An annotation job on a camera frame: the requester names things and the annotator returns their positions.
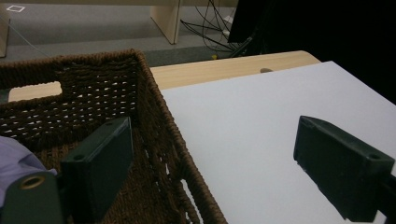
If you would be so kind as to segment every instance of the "woven basket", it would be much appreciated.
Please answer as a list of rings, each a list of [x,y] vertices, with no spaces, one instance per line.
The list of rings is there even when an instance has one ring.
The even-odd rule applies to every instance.
[[[134,166],[103,223],[226,223],[143,53],[0,63],[0,90],[53,81],[61,83],[61,94],[0,105],[0,135],[17,139],[59,171],[61,158],[78,142],[104,122],[129,116]]]

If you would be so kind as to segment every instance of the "purple cloth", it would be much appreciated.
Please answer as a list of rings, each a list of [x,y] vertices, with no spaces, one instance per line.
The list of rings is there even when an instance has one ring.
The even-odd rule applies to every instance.
[[[47,171],[46,167],[29,149],[13,138],[0,136],[0,207],[12,182],[42,171]],[[54,169],[49,172],[57,174]]]

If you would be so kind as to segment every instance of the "black cable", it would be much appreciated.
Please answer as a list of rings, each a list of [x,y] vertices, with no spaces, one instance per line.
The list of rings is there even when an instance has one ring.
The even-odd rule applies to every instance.
[[[218,41],[216,41],[216,40],[214,40],[214,39],[212,39],[212,38],[210,38],[210,37],[208,37],[208,36],[206,36],[206,35],[203,35],[202,33],[199,33],[198,31],[194,30],[193,28],[191,28],[191,27],[188,25],[187,22],[184,22],[183,20],[180,20],[180,21],[181,21],[181,23],[182,23],[189,31],[195,33],[196,35],[202,37],[203,39],[210,40],[210,41],[212,41],[212,42],[214,42],[214,43],[216,43],[216,44],[218,44],[218,45],[223,46],[223,47],[226,48],[226,49],[233,50],[233,49],[230,48],[229,46],[223,45],[223,44],[221,44],[220,42],[218,42]],[[229,52],[228,50],[218,50],[218,49],[212,49],[212,50]]]

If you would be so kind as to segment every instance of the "light wooden tabletop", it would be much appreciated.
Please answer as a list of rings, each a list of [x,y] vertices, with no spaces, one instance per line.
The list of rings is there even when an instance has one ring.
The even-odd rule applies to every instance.
[[[261,71],[277,71],[299,67],[320,61],[305,51],[265,54],[241,58],[214,60],[199,63],[183,63],[150,68],[160,90],[191,84],[258,74]],[[57,95],[62,92],[58,82],[12,89],[8,100],[30,100]]]

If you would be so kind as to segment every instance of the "wire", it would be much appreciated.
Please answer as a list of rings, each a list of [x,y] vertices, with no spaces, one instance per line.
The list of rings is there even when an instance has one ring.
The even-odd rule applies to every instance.
[[[45,52],[43,52],[42,50],[38,49],[37,47],[35,47],[32,43],[30,43],[29,40],[27,40],[17,29],[15,29],[15,27],[13,25],[10,24],[10,22],[8,22],[6,19],[2,18],[0,16],[0,20],[3,21],[5,24],[7,24],[7,26],[13,30],[20,38],[22,38],[30,47],[32,47],[33,49],[37,50],[39,53],[43,54],[46,57],[50,57],[48,54],[46,54]]]
[[[221,44],[220,42],[218,42],[218,41],[216,41],[216,40],[214,40],[214,39],[212,39],[212,38],[210,38],[210,37],[208,37],[208,36],[206,36],[206,35],[202,35],[202,33],[200,33],[200,32],[198,32],[198,31],[196,31],[195,29],[191,28],[189,23],[184,22],[183,20],[180,20],[180,21],[181,21],[181,23],[182,23],[189,31],[195,33],[196,35],[202,37],[203,39],[210,40],[210,41],[212,41],[212,42],[215,42],[215,43],[217,43],[217,44],[223,46],[223,47],[226,48],[226,49],[233,50],[233,49],[230,48],[229,46],[223,45],[223,44]]]
[[[209,19],[208,12],[210,8],[213,8],[214,16],[212,19]],[[214,50],[215,52],[232,52],[237,49],[237,46],[234,43],[222,44],[221,42],[225,39],[228,42],[228,36],[224,34],[224,31],[230,31],[230,28],[227,26],[224,19],[221,17],[219,10],[217,10],[217,6],[215,5],[213,0],[208,0],[207,5],[205,7],[205,12],[202,13],[198,7],[195,7],[198,14],[203,18],[202,25],[193,24],[190,22],[186,22],[180,20],[181,23],[191,32],[200,36],[205,45]],[[214,40],[213,38],[208,37],[208,31],[218,32],[220,34],[219,40]]]

